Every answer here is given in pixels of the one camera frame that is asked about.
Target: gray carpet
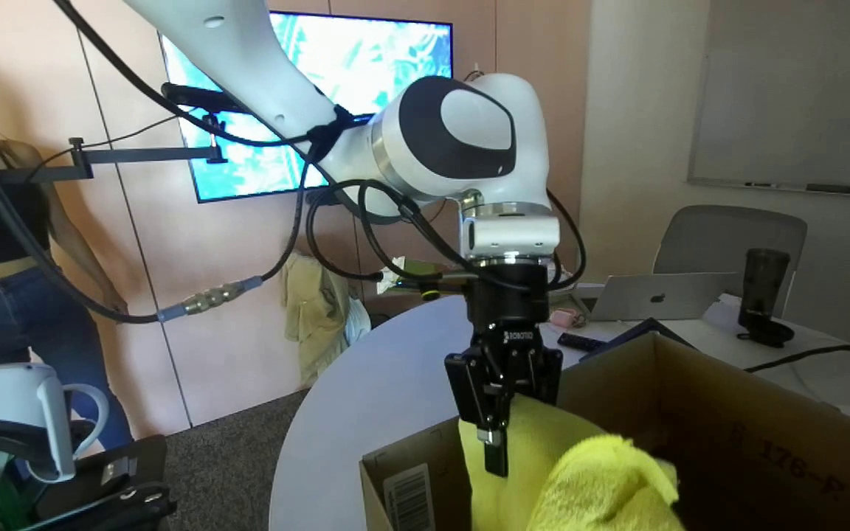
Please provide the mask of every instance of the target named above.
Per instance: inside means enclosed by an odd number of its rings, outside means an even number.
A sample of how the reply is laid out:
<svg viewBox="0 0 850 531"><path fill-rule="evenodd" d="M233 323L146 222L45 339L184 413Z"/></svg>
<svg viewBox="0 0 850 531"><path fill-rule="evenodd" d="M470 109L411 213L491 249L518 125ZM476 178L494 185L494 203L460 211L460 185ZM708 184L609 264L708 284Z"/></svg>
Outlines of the gray carpet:
<svg viewBox="0 0 850 531"><path fill-rule="evenodd" d="M167 485L177 511L167 531L265 531L285 435L305 392L167 441Z"/></svg>

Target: desk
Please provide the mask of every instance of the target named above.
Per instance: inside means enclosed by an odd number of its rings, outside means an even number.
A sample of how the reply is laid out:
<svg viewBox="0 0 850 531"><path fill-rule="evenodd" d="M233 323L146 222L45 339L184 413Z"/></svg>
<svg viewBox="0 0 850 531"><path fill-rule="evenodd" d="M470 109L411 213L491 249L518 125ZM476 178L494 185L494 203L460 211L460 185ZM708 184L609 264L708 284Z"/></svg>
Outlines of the desk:
<svg viewBox="0 0 850 531"><path fill-rule="evenodd" d="M736 312L713 308L699 323L667 323L667 327L699 352L732 367L755 367L842 339L798 327L798 339L782 352L736 339ZM587 324L584 333L611 339L633 324ZM360 457L411 438L434 421L457 417L447 382L442 357L470 345L465 299L422 303L376 327L348 348L311 390L285 441L274 488L271 531L363 531ZM804 361L800 376L788 367L761 373L795 392L848 404L850 413L850 355Z"/></svg>

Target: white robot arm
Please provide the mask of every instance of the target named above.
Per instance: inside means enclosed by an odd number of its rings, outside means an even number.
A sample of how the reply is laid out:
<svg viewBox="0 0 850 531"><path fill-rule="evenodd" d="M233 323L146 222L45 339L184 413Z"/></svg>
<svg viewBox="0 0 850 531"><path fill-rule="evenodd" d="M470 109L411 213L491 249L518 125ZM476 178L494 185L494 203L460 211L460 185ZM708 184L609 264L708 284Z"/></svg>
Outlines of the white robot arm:
<svg viewBox="0 0 850 531"><path fill-rule="evenodd" d="M484 435L488 469L504 475L510 395L555 402L562 376L562 355L537 333L550 317L547 264L558 249L558 218L550 213L547 125L535 88L509 73L473 82L425 78L355 126L286 60L265 0L128 3L282 138L324 129L329 144L305 141L298 152L329 178L379 180L414 202L460 202L476 336L465 355L447 357L447 368L460 420ZM351 202L370 216L398 216L383 193Z"/></svg>
<svg viewBox="0 0 850 531"><path fill-rule="evenodd" d="M335 100L282 50L265 0L128 3L282 138L338 122ZM460 241L470 259L552 256L558 249L547 125L519 78L420 81L366 126L344 129L316 165L335 180L383 180L416 202L478 197ZM380 193L366 211L397 216Z"/></svg>

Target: monitor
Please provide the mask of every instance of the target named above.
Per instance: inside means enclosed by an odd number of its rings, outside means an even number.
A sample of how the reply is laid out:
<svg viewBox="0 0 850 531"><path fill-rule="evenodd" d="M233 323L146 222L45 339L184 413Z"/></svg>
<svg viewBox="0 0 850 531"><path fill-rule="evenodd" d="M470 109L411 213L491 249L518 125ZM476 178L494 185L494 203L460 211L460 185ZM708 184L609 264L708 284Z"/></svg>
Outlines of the monitor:
<svg viewBox="0 0 850 531"><path fill-rule="evenodd" d="M286 57L335 104L355 115L379 112L420 78L456 78L456 31L442 22L345 19L271 11L271 28ZM168 39L162 39L167 73L177 87L218 88ZM228 134L246 138L274 138L258 119L223 112ZM180 125L189 149L214 144L214 135ZM193 160L199 203L295 193L305 160L293 149L246 149L223 141L228 163ZM308 172L308 188L329 178Z"/></svg>

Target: chair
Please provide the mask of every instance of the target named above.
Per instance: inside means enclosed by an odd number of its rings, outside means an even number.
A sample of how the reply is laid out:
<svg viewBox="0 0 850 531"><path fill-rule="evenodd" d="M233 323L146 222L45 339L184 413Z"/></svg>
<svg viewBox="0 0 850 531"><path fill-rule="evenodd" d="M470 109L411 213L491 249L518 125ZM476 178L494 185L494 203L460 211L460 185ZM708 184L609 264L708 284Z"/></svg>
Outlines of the chair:
<svg viewBox="0 0 850 531"><path fill-rule="evenodd" d="M656 271L732 271L729 292L744 295L748 250L786 250L788 270L776 299L776 317L782 317L800 270L805 234L805 222L786 213L693 203L671 218Z"/></svg>

